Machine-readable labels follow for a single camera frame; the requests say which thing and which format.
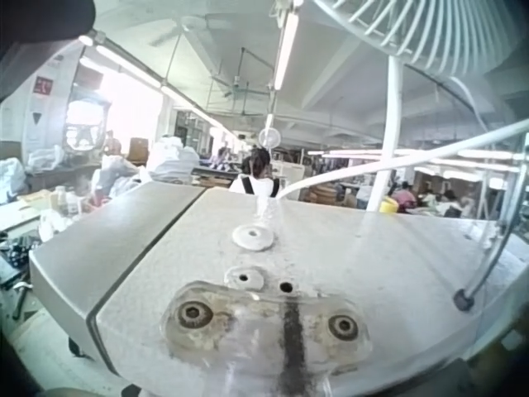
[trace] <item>black screw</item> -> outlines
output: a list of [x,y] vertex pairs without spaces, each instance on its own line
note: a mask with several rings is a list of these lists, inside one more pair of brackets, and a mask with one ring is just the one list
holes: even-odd
[[332,316],[329,318],[328,327],[331,334],[341,341],[351,342],[358,337],[358,325],[349,316]]
[[189,301],[179,307],[178,318],[182,327],[198,329],[206,327],[213,320],[213,311],[202,302]]

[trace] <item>black stripe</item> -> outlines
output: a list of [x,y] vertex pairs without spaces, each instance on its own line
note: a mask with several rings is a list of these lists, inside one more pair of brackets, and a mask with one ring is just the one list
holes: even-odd
[[138,266],[138,264],[145,258],[147,255],[147,252],[149,252],[158,242],[161,240],[161,238],[169,231],[170,228],[174,226],[174,224],[186,213],[186,211],[200,198],[203,193],[206,191],[204,189],[202,192],[200,192],[195,198],[189,202],[189,204],[180,212],[180,214],[174,219],[168,223],[164,229],[158,234],[152,242],[143,250],[140,255],[131,263],[129,267],[126,268],[126,270],[121,273],[119,278],[116,280],[116,282],[112,285],[111,288],[108,289],[108,291],[105,293],[105,295],[93,306],[92,310],[87,314],[86,317],[86,324],[88,327],[88,331],[90,332],[90,336],[92,337],[96,347],[98,348],[99,355],[103,358],[103,361],[107,365],[108,369],[113,372],[114,374],[119,375],[119,373],[116,370],[116,367],[112,364],[112,360],[110,359],[110,356],[107,353],[107,349],[105,348],[101,335],[99,334],[98,330],[98,324],[96,322],[96,317],[101,310],[101,308],[105,305],[105,303],[110,299],[110,297],[117,291],[119,286],[123,284],[125,279],[129,276],[129,274]]
[[305,362],[305,342],[298,301],[290,299],[285,302],[284,307],[284,362],[279,376],[279,393],[292,397],[309,396],[310,376]]

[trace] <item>sewing machine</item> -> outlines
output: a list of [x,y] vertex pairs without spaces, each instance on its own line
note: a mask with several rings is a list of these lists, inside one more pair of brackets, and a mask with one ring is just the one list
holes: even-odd
[[284,200],[272,247],[248,251],[232,234],[260,205],[144,184],[36,249],[34,291],[88,356],[162,397],[367,394],[478,352],[529,300],[512,237],[472,310],[454,306],[485,222]]

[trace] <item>bottle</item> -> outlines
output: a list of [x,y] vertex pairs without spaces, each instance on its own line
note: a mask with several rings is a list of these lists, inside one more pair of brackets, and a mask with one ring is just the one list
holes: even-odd
[[64,186],[57,186],[55,188],[57,194],[57,206],[61,215],[68,215],[68,201],[66,201],[66,188]]
[[68,192],[66,194],[66,203],[68,204],[68,216],[74,217],[79,214],[79,197],[75,192]]

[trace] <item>person in pink shirt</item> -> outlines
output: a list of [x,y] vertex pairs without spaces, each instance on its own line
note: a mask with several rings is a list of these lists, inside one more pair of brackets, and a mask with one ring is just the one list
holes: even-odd
[[417,205],[417,199],[410,189],[409,183],[404,181],[402,188],[393,194],[393,199],[398,203],[399,207],[414,208]]

